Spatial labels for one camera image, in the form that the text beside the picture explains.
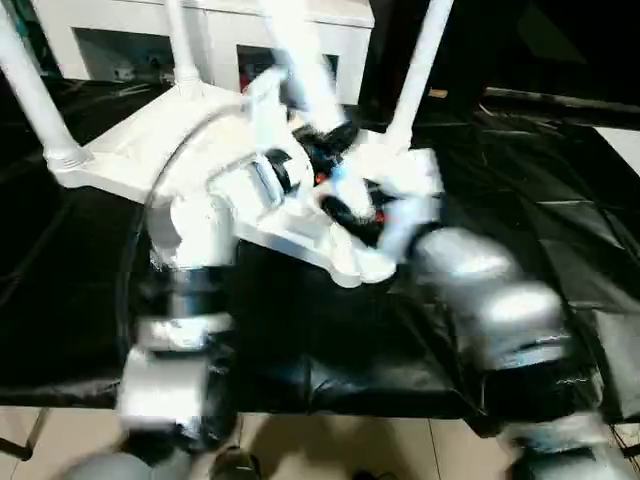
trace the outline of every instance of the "white cabinet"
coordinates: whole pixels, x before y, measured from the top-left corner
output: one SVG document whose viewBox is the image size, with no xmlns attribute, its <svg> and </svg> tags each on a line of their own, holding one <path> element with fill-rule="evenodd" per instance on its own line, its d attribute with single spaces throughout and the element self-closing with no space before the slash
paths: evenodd
<svg viewBox="0 0 640 480">
<path fill-rule="evenodd" d="M 90 79 L 78 29 L 168 36 L 162 0 L 32 0 L 62 74 Z M 355 104 L 374 25 L 368 0 L 307 0 L 322 53 L 337 62 L 341 102 Z M 243 47 L 272 48 L 258 0 L 184 0 L 187 30 L 202 78 L 239 91 Z"/>
</svg>

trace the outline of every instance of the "black cable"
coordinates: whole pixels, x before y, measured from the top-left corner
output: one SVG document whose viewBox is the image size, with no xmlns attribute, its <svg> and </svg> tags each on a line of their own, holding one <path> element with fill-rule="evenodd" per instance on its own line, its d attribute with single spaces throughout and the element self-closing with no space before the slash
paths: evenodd
<svg viewBox="0 0 640 480">
<path fill-rule="evenodd" d="M 132 342 L 129 331 L 129 282 L 131 280 L 131 272 L 133 270 L 133 262 L 136 256 L 140 235 L 144 228 L 144 220 L 146 218 L 149 207 L 156 199 L 156 190 L 169 173 L 173 164 L 184 153 L 185 149 L 190 146 L 194 137 L 200 134 L 211 123 L 220 120 L 223 117 L 234 113 L 243 112 L 244 104 L 232 104 L 219 108 L 215 112 L 209 113 L 195 127 L 193 127 L 178 144 L 175 150 L 169 155 L 164 165 L 156 176 L 151 189 L 147 195 L 144 205 L 140 206 L 134 215 L 131 227 L 129 229 L 129 238 L 123 248 L 120 261 L 120 269 L 116 279 L 115 307 L 116 307 L 116 328 L 118 337 L 118 351 L 120 360 L 124 365 Z"/>
</svg>

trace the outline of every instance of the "tiled floor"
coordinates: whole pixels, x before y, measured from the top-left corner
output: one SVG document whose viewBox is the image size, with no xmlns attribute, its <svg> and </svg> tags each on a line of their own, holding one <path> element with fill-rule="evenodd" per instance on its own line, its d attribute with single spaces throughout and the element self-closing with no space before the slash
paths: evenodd
<svg viewBox="0 0 640 480">
<path fill-rule="evenodd" d="M 0 435 L 24 442 L 36 415 L 36 409 L 0 409 Z M 0 479 L 52 479 L 121 435 L 111 411 L 53 410 L 31 460 L 0 454 Z M 500 478 L 510 458 L 462 421 L 245 415 L 234 441 L 260 459 L 271 480 L 348 480 L 359 469 L 392 473 L 389 480 L 485 480 Z M 201 459 L 191 478 L 207 479 L 212 458 Z"/>
</svg>

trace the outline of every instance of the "black tablecloth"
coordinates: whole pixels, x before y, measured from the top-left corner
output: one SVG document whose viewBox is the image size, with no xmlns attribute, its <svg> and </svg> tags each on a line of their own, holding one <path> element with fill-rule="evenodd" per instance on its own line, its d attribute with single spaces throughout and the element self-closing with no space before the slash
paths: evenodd
<svg viewBox="0 0 640 480">
<path fill-rule="evenodd" d="M 48 86 L 82 142 L 162 92 Z M 6 87 L 1 98 L 10 148 L 0 163 L 9 219 L 0 234 L 0 403 L 110 407 L 123 361 L 115 278 L 138 207 L 92 188 L 58 188 Z M 590 128 L 427 117 L 414 140 L 437 152 L 445 221 L 504 243 L 531 277 L 557 288 L 601 372 L 608 420 L 640 416 L 640 179 Z M 134 290 L 147 261 L 143 239 Z M 321 270 L 243 243 L 232 284 L 241 409 L 439 418 L 478 411 L 482 377 L 468 374 L 446 309 L 404 272 L 345 290 Z"/>
</svg>

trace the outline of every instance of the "white support pole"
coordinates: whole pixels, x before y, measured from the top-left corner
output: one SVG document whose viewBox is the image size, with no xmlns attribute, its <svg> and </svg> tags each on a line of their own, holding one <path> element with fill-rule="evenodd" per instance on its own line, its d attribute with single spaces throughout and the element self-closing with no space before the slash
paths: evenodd
<svg viewBox="0 0 640 480">
<path fill-rule="evenodd" d="M 267 22 L 286 54 L 303 115 L 319 132 L 328 133 L 346 120 L 338 104 L 329 69 L 320 53 L 315 28 L 306 19 L 302 0 L 262 0 Z"/>
<path fill-rule="evenodd" d="M 88 153 L 73 139 L 0 2 L 0 67 L 44 147 L 49 170 L 80 166 Z"/>
<path fill-rule="evenodd" d="M 385 142 L 393 148 L 407 149 L 411 145 L 413 122 L 418 114 L 452 6 L 453 0 L 431 0 L 429 3 L 393 121 L 386 133 Z"/>
<path fill-rule="evenodd" d="M 171 39 L 171 50 L 175 64 L 176 85 L 198 82 L 200 81 L 200 73 L 191 53 L 182 0 L 166 0 L 165 7 L 169 19 L 169 38 Z"/>
</svg>

